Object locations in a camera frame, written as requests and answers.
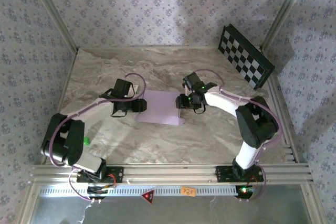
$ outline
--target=marble surface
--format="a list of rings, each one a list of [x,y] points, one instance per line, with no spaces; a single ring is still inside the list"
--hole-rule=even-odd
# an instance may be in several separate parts
[[[148,89],[184,92],[182,79],[196,69],[217,71],[225,80],[225,89],[244,96],[262,95],[254,91],[217,49],[130,48],[80,50],[62,104],[68,114],[91,103],[113,88],[117,78],[129,72],[144,76]],[[205,82],[219,84],[211,72],[199,72]],[[130,76],[127,80],[139,84]],[[126,118],[107,118],[94,125],[90,152],[108,163],[231,163],[243,142],[236,118],[208,106],[202,115],[183,110],[186,123],[180,126],[140,123],[129,113]],[[284,157],[280,144],[266,150],[262,163],[280,163]]]

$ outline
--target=label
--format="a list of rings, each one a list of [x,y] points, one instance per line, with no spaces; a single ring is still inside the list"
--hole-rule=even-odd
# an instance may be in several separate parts
[[[196,196],[196,189],[182,186],[181,188],[181,194],[186,196],[195,197]]]

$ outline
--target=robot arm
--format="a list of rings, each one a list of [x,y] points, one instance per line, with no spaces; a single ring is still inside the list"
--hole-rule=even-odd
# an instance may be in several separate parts
[[[61,164],[80,168],[90,173],[90,176],[102,179],[105,176],[106,161],[89,153],[87,148],[83,146],[83,139],[94,124],[110,116],[113,117],[117,111],[122,111],[124,116],[128,111],[145,111],[147,106],[146,101],[144,99],[130,101],[130,93],[132,96],[135,95],[133,84],[118,79],[113,89],[107,90],[90,105],[69,115],[55,114],[49,122],[41,146],[41,153],[45,156],[50,156],[49,144],[55,129],[64,119],[71,118],[63,124],[56,134],[53,143],[53,158]]]
[[[279,129],[276,120],[267,111],[249,102],[255,101],[268,108],[265,99],[262,97],[241,99],[230,92],[223,92],[214,83],[204,84],[194,72],[183,80],[183,86],[192,93],[187,98],[186,95],[181,94],[176,99],[176,105],[179,108],[198,109],[201,107],[200,104],[204,107],[210,105],[237,117],[243,144],[233,160],[233,171],[238,177],[244,176],[254,165],[262,144],[271,139]]]

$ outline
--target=checkerboard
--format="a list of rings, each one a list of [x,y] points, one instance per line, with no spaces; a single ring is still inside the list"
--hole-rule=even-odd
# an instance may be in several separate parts
[[[261,88],[274,66],[233,25],[224,27],[218,49],[254,88]]]

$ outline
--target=red wire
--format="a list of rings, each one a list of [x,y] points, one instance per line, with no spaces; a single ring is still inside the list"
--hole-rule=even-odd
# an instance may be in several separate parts
[[[257,189],[258,188],[258,180],[254,175],[252,175],[251,177],[254,178],[254,180],[257,182],[257,187],[256,187],[256,189]]]
[[[113,185],[115,185],[117,183],[117,180],[115,179],[115,176],[112,173],[109,173],[107,176],[113,178],[113,180],[114,180]]]

